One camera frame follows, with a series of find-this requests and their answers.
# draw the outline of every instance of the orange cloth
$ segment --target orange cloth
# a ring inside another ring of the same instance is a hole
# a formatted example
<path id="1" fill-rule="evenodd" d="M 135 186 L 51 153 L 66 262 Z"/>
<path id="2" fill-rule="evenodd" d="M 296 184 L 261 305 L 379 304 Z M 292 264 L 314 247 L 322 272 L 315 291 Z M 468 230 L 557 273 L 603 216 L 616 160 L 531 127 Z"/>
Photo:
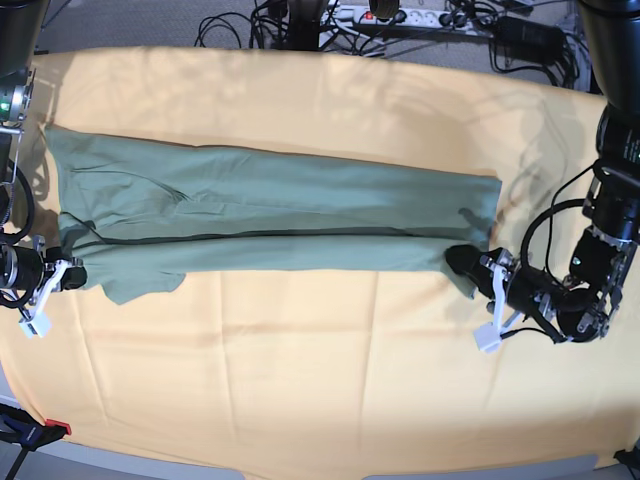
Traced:
<path id="1" fill-rule="evenodd" d="M 41 126 L 497 175 L 493 244 L 512 249 L 594 160 L 604 107 L 496 76 L 334 55 L 113 49 L 37 67 L 30 114 Z M 52 232 L 56 170 L 30 129 L 23 166 L 37 178 L 38 230 Z M 555 225 L 560 272 L 587 222 L 575 211 Z M 73 442 L 271 480 L 608 459 L 640 435 L 639 288 L 634 266 L 603 341 L 522 334 L 485 355 L 472 331 L 489 321 L 486 302 L 438 273 L 193 274 L 122 307 L 99 288 L 53 295 L 44 339 L 27 340 L 3 310 L 0 359 L 22 405 L 69 422 Z"/>

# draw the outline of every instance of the folded shirt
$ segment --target folded shirt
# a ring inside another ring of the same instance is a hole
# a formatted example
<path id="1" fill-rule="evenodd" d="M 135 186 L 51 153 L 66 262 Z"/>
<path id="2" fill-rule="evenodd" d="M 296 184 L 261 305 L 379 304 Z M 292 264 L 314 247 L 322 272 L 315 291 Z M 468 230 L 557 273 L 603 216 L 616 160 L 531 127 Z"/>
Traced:
<path id="1" fill-rule="evenodd" d="M 63 248 L 116 303 L 188 272 L 441 271 L 488 247 L 496 178 L 246 148 L 192 147 L 55 127 Z"/>

